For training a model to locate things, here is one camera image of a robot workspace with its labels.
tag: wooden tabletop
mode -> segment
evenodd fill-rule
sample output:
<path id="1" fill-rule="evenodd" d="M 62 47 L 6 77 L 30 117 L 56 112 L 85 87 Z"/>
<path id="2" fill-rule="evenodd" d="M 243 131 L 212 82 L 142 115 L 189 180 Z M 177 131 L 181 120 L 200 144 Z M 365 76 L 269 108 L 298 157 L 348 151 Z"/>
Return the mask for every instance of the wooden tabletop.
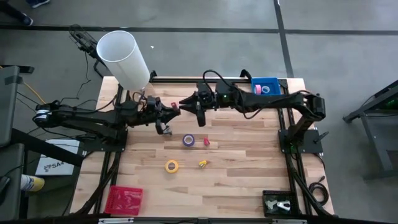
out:
<path id="1" fill-rule="evenodd" d="M 287 81 L 291 93 L 305 89 L 301 78 Z M 239 87 L 250 91 L 249 84 Z M 104 77 L 97 108 L 112 100 L 117 89 L 114 77 Z M 168 106 L 195 90 L 195 83 L 155 83 L 152 89 Z M 294 111 L 294 116 L 298 121 L 301 115 Z M 144 189 L 140 217 L 261 218 L 263 190 L 290 190 L 285 157 L 279 149 L 276 110 L 263 110 L 250 120 L 231 109 L 207 111 L 206 126 L 201 128 L 194 114 L 182 111 L 169 125 L 172 136 L 159 136 L 153 124 L 129 128 L 117 185 Z M 194 135 L 194 146 L 182 144 L 185 134 Z M 209 146 L 204 145 L 203 138 L 210 140 Z M 103 157 L 103 152 L 94 152 L 83 161 L 71 212 L 81 208 L 97 187 Z M 165 163 L 170 159 L 179 164 L 174 174 L 165 171 Z M 208 161 L 204 169 L 198 165 L 202 160 Z M 303 154 L 303 164 L 308 185 L 325 175 L 322 163 L 314 155 Z M 322 183 L 328 187 L 327 180 Z M 297 192 L 304 212 L 298 185 Z M 108 187 L 101 211 L 107 196 Z M 331 199 L 324 207 L 334 213 Z"/>

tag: blue container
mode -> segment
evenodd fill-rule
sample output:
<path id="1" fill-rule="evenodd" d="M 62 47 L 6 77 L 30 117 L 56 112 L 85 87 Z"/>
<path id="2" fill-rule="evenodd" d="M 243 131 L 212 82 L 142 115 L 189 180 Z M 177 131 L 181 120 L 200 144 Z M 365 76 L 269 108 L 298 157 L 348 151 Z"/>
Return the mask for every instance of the blue container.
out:
<path id="1" fill-rule="evenodd" d="M 255 85 L 260 85 L 261 95 L 280 95 L 278 78 L 252 78 L 251 89 L 254 93 Z"/>

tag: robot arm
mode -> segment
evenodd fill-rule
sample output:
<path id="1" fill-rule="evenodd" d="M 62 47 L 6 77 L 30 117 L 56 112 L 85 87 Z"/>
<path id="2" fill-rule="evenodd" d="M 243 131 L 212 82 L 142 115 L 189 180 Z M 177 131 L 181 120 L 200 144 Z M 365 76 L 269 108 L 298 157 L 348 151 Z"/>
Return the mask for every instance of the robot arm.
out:
<path id="1" fill-rule="evenodd" d="M 255 95 L 247 93 L 231 82 L 221 79 L 216 84 L 213 92 L 206 83 L 197 83 L 198 91 L 192 96 L 180 101 L 180 109 L 196 114 L 198 125 L 206 125 L 205 111 L 218 108 L 234 108 L 251 119 L 266 108 L 293 108 L 302 114 L 295 125 L 289 127 L 288 139 L 290 142 L 300 144 L 305 131 L 315 121 L 325 118 L 325 100 L 319 95 L 314 95 L 302 90 L 290 95 Z M 247 117 L 246 113 L 254 112 Z"/>
<path id="2" fill-rule="evenodd" d="M 141 110 L 138 110 L 139 102 L 129 100 L 107 112 L 61 105 L 59 101 L 54 101 L 37 105 L 33 121 L 41 128 L 64 126 L 85 131 L 106 142 L 116 141 L 118 130 L 125 129 L 126 126 L 155 123 L 157 133 L 163 134 L 162 123 L 166 124 L 180 115 L 180 110 L 176 106 L 169 108 L 163 105 L 159 97 L 148 96 L 146 100 L 146 105 Z"/>

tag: yellow tape roll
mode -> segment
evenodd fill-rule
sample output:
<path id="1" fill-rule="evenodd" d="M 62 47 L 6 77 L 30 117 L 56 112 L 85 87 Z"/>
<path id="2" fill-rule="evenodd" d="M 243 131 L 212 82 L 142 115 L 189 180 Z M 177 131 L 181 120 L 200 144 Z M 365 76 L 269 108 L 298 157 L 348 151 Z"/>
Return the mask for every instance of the yellow tape roll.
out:
<path id="1" fill-rule="evenodd" d="M 166 162 L 165 168 L 169 174 L 173 174 L 178 170 L 178 163 L 175 160 L 169 160 Z"/>

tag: red plastic container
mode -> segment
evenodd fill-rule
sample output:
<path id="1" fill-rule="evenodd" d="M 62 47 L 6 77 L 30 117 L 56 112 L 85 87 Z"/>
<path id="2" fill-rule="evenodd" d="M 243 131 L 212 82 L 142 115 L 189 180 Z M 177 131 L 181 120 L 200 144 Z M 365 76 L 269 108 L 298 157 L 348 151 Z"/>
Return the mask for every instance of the red plastic container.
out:
<path id="1" fill-rule="evenodd" d="M 113 215 L 138 215 L 141 207 L 142 189 L 112 185 L 106 201 L 105 213 Z"/>

